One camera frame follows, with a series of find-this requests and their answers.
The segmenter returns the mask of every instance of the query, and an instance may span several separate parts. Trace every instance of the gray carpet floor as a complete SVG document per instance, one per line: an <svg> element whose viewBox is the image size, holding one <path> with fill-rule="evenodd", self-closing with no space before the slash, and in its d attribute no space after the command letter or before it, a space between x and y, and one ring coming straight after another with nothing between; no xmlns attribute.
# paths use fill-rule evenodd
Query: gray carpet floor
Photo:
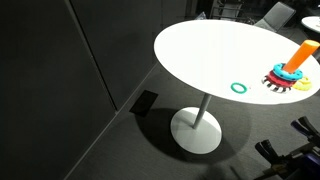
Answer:
<svg viewBox="0 0 320 180"><path fill-rule="evenodd" d="M279 32L301 44L300 28ZM146 117L129 112L140 94L158 94ZM207 109L222 128L216 150L194 155L170 134L170 120L184 107L199 107L203 93L170 75L159 63L128 100L68 180L250 180L270 164L254 145L269 139L278 154L307 143L290 123L301 116L320 130L320 93L283 105L252 105L212 97ZM280 179L274 176L269 179Z"/></svg>

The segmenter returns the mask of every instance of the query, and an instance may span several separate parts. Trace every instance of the orange peg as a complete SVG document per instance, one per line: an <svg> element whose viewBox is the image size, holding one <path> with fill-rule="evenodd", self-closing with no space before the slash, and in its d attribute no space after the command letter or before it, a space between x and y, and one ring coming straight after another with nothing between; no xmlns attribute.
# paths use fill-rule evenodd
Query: orange peg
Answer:
<svg viewBox="0 0 320 180"><path fill-rule="evenodd" d="M319 46L320 44L317 41L305 40L282 70L288 73L294 73Z"/></svg>

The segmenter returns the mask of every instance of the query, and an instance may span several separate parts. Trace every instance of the blue ring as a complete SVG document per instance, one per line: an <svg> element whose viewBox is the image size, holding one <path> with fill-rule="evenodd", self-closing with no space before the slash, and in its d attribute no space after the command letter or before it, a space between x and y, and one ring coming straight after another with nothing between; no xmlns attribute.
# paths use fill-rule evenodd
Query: blue ring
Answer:
<svg viewBox="0 0 320 180"><path fill-rule="evenodd" d="M303 73L299 69L297 69L294 73L288 73L284 70L282 70L284 63L279 63L273 66L273 72L275 75L277 75L281 79L285 79L288 81L297 81L299 79L302 79Z"/></svg>
<svg viewBox="0 0 320 180"><path fill-rule="evenodd" d="M242 87L243 90L242 91L238 91L236 88L234 88L235 85ZM231 84L231 89L232 89L232 91L234 91L234 92L236 92L238 94L243 94L243 93L247 92L247 87L245 85L241 84L241 83L238 83L238 82L232 83Z"/></svg>

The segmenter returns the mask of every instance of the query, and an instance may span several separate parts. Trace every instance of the white round table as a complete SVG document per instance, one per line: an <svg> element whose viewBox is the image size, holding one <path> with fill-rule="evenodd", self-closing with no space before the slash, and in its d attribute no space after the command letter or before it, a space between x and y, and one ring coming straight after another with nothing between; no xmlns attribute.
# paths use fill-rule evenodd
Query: white round table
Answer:
<svg viewBox="0 0 320 180"><path fill-rule="evenodd" d="M308 16L301 20L301 23L308 29L320 33L320 17Z"/></svg>
<svg viewBox="0 0 320 180"><path fill-rule="evenodd" d="M276 33L231 21L193 20L164 29L154 43L159 62L173 76L205 93L200 109L187 107L173 116L171 132L175 141L195 154L218 147L221 128L206 112L211 95L271 105L300 101L316 93L320 66L313 56L299 67L313 83L309 91L293 89L280 94L261 83L275 64L287 63L299 47ZM232 91L234 82L245 85L247 92Z"/></svg>

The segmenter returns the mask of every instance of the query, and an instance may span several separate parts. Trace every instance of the red ring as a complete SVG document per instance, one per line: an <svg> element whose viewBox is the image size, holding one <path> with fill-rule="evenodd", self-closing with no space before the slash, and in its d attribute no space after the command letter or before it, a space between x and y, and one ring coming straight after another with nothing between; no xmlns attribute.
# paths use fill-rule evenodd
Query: red ring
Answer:
<svg viewBox="0 0 320 180"><path fill-rule="evenodd" d="M285 79L279 78L273 71L270 71L268 74L268 79L281 87L291 87L296 81L288 81Z"/></svg>

